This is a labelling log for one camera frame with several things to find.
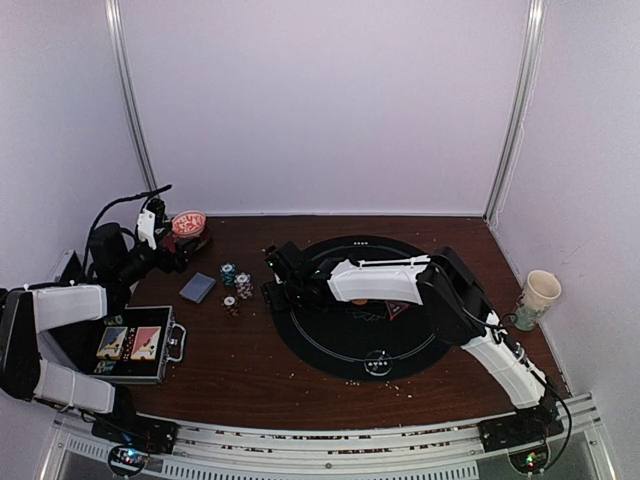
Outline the blue white chip stack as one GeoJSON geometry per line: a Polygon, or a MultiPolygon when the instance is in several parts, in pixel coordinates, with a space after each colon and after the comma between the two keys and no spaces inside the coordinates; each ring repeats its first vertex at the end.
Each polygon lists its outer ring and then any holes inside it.
{"type": "Polygon", "coordinates": [[[239,298],[249,299],[253,296],[254,287],[250,274],[241,272],[235,276],[234,284],[239,298]]]}

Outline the red black all-in triangle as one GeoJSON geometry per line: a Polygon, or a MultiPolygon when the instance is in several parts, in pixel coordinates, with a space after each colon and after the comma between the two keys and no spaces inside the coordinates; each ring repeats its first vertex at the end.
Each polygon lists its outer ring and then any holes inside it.
{"type": "Polygon", "coordinates": [[[387,308],[388,316],[391,321],[395,320],[399,315],[401,315],[410,307],[409,304],[398,301],[386,301],[385,306],[387,308]]]}

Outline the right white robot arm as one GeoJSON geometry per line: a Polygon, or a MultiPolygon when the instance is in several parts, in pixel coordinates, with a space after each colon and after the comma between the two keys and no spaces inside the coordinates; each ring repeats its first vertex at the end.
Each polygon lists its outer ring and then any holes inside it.
{"type": "Polygon", "coordinates": [[[506,391],[514,413],[488,435],[530,442],[563,426],[553,381],[508,332],[451,248],[431,254],[382,237],[342,237],[306,249],[270,247],[262,292],[286,345],[350,380],[401,379],[452,347],[473,356],[506,391]]]}

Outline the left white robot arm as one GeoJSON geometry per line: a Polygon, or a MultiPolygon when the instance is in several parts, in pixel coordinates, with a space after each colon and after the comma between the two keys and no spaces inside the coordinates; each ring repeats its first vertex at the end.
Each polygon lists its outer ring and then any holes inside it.
{"type": "Polygon", "coordinates": [[[110,222],[89,236],[93,263],[76,282],[27,286],[1,300],[1,388],[20,400],[106,414],[123,444],[144,433],[122,405],[119,383],[162,381],[173,330],[169,307],[130,307],[131,288],[149,272],[182,273],[205,242],[204,228],[180,235],[170,227],[142,231],[127,246],[110,222]]]}

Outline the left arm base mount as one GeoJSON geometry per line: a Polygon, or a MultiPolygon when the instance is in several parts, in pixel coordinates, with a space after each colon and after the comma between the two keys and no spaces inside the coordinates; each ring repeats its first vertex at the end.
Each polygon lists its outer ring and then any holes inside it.
{"type": "Polygon", "coordinates": [[[135,416],[129,422],[112,416],[97,415],[91,434],[120,445],[133,447],[150,454],[171,454],[179,426],[167,420],[135,416]]]}

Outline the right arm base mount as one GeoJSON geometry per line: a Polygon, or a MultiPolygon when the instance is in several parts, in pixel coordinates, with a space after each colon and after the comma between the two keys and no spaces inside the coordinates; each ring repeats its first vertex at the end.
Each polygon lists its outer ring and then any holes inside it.
{"type": "Polygon", "coordinates": [[[548,421],[524,414],[483,420],[477,427],[485,452],[541,443],[548,436],[564,432],[564,425],[559,419],[548,421]]]}

